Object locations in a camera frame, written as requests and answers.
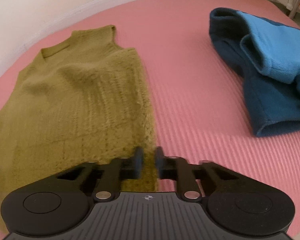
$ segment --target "light blue fleece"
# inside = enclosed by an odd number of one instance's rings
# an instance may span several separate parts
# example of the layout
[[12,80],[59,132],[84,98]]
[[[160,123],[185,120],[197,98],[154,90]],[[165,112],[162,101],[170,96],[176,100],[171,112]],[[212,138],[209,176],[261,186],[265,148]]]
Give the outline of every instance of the light blue fleece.
[[250,30],[240,47],[257,71],[279,82],[295,82],[300,93],[300,30],[273,25],[241,11],[237,14]]

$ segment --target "knit sweater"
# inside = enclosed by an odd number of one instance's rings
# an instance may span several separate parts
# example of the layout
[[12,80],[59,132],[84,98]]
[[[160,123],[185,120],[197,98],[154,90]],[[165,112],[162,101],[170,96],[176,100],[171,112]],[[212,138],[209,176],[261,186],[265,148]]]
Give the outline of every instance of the knit sweater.
[[142,178],[122,190],[156,190],[143,67],[136,50],[119,47],[114,36],[113,25],[74,31],[20,71],[0,111],[0,205],[21,186],[79,163],[109,163],[136,146],[145,150]]

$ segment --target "blue fleece jacket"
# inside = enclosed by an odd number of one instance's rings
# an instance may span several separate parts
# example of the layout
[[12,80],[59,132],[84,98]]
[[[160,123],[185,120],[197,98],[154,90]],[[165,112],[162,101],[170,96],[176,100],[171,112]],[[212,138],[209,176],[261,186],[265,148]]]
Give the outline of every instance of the blue fleece jacket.
[[216,8],[209,33],[222,59],[244,78],[253,133],[262,137],[300,130],[300,30]]

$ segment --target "ribbed mat surface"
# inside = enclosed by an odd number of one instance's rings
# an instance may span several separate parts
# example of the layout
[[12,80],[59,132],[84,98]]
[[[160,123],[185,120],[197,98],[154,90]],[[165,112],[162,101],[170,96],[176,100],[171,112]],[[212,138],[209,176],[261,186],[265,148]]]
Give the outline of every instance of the ribbed mat surface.
[[[242,81],[222,62],[208,35],[209,12],[229,7],[296,26],[265,0],[139,0],[89,17],[31,47],[0,78],[0,108],[17,73],[42,47],[72,30],[117,27],[117,42],[135,47],[146,69],[157,145],[191,163],[208,159],[286,192],[296,205],[289,234],[300,231],[300,132],[255,138]],[[162,190],[171,190],[162,182]]]

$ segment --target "metal pin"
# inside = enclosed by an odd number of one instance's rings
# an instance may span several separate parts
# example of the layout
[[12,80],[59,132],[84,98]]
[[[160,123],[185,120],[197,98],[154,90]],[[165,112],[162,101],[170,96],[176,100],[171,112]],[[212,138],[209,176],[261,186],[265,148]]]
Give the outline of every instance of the metal pin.
[[99,191],[98,193],[96,193],[96,197],[98,199],[108,199],[111,197],[111,193],[107,191]]
[[196,199],[200,197],[200,193],[196,191],[187,191],[185,197],[188,199]]

